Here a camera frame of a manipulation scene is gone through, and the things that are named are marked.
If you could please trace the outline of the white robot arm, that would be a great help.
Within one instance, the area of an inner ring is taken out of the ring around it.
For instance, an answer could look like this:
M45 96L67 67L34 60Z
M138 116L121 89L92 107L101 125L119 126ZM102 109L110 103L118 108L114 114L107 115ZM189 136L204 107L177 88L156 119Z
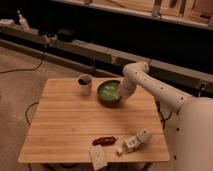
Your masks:
M148 72L145 61L125 65L119 95L127 99L140 86L178 115L173 171L213 171L213 98L195 97Z

